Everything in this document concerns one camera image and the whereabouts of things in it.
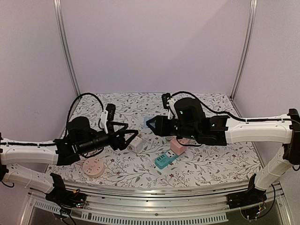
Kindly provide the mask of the white cube socket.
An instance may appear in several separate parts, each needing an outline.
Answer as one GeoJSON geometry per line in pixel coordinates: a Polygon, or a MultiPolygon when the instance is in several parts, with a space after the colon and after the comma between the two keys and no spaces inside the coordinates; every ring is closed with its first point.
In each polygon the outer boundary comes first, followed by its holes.
{"type": "Polygon", "coordinates": [[[140,137],[135,137],[128,146],[128,149],[135,153],[140,153],[143,150],[143,140],[140,137]]]}

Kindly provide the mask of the pink cube socket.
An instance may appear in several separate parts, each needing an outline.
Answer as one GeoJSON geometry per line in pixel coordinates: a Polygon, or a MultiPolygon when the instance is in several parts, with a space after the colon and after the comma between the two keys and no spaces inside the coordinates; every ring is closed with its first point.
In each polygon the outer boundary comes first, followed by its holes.
{"type": "Polygon", "coordinates": [[[170,149],[173,151],[176,155],[180,156],[182,153],[184,153],[187,150],[187,145],[189,144],[190,140],[187,138],[182,138],[177,141],[176,138],[173,138],[170,142],[170,149]]]}

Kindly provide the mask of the teal power strip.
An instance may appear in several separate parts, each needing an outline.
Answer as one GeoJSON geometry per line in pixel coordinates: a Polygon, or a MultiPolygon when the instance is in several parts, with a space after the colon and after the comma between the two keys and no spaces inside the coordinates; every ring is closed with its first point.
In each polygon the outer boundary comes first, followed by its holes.
{"type": "Polygon", "coordinates": [[[168,150],[155,159],[155,165],[159,169],[164,169],[177,158],[178,155],[176,153],[174,153],[172,150],[168,150]]]}

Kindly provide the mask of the round pink socket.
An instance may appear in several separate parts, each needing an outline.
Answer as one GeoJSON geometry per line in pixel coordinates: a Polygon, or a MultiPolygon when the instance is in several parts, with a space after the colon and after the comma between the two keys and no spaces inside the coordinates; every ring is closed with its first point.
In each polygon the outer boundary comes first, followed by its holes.
{"type": "Polygon", "coordinates": [[[98,178],[104,173],[105,165],[100,158],[91,157],[85,160],[82,169],[88,177],[98,178]]]}

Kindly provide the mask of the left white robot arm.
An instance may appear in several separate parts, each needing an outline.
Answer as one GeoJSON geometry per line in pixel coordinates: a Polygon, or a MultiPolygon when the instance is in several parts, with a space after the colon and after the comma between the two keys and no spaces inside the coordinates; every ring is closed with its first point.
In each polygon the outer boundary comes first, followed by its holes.
{"type": "Polygon", "coordinates": [[[61,139],[26,143],[4,138],[0,143],[0,180],[51,193],[59,203],[66,203],[70,194],[59,175],[39,173],[19,164],[71,165],[107,146],[124,150],[137,135],[138,130],[128,129],[127,123],[114,121],[108,122],[107,131],[96,131],[90,127],[88,118],[80,116],[67,123],[67,135],[61,139]]]}

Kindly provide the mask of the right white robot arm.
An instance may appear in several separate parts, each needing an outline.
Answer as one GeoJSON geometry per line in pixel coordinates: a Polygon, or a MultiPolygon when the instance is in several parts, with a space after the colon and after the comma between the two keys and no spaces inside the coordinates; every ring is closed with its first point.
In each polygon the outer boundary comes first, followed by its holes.
{"type": "Polygon", "coordinates": [[[168,110],[167,116],[158,115],[146,121],[147,127],[157,136],[187,138],[207,146],[242,142],[282,144],[275,157],[249,183],[249,189],[242,195],[246,204],[253,204],[262,191],[300,163],[300,117],[295,109],[271,118],[238,118],[229,112],[216,112],[215,116],[206,117],[203,104],[195,97],[175,101],[163,96],[163,105],[168,110]]]}

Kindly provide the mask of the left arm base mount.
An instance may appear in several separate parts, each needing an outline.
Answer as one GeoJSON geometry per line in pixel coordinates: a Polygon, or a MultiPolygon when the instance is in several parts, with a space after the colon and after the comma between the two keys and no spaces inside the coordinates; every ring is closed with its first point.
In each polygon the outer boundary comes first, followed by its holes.
{"type": "Polygon", "coordinates": [[[69,223],[65,220],[69,218],[74,225],[75,220],[71,216],[73,208],[83,208],[86,205],[87,195],[78,188],[76,190],[67,190],[63,179],[54,173],[50,174],[53,179],[53,190],[46,194],[46,200],[57,204],[60,207],[60,220],[65,225],[69,223]]]}

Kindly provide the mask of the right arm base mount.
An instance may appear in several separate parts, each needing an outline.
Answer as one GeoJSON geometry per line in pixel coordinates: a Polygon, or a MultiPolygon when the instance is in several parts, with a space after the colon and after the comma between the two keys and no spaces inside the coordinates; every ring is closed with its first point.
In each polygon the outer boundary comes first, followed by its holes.
{"type": "Polygon", "coordinates": [[[261,191],[255,188],[255,177],[256,174],[251,176],[247,190],[226,196],[226,204],[230,209],[247,206],[247,208],[240,211],[247,220],[257,219],[261,214],[265,200],[267,200],[266,190],[261,191]]]}

